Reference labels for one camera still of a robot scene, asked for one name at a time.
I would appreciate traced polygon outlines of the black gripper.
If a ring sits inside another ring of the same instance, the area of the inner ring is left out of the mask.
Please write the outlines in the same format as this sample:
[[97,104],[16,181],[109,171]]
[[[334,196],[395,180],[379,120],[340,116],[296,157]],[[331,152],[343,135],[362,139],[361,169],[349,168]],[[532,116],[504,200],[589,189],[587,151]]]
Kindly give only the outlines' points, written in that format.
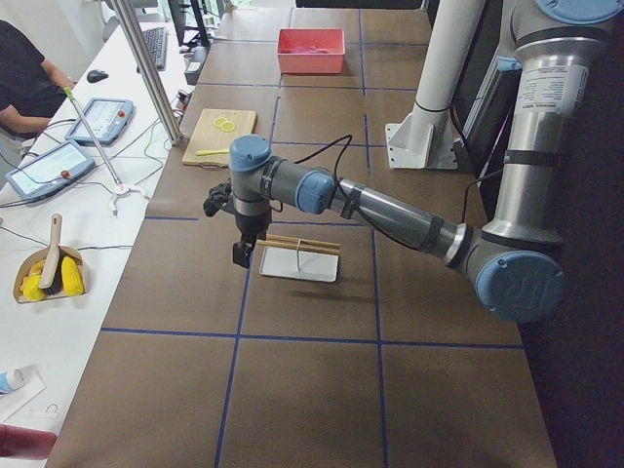
[[241,241],[232,246],[232,260],[239,266],[250,267],[255,242],[266,239],[272,221],[270,202],[262,198],[243,200],[234,194],[231,181],[226,180],[209,190],[203,210],[207,217],[213,217],[219,211],[234,215]]

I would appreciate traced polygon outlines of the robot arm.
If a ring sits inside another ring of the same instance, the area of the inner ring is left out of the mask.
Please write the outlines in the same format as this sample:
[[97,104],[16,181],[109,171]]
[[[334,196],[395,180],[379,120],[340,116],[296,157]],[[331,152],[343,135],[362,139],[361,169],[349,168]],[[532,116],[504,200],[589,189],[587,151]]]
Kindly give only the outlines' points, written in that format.
[[494,218],[480,229],[453,224],[335,172],[309,169],[272,153],[257,135],[230,147],[230,178],[212,188],[206,215],[235,217],[233,259],[248,266],[271,222],[271,202],[302,212],[356,217],[389,239],[441,258],[465,274],[480,302],[501,319],[534,322],[560,302],[562,242],[552,222],[553,176],[573,132],[589,67],[609,40],[619,1],[507,1],[497,65],[520,74]]

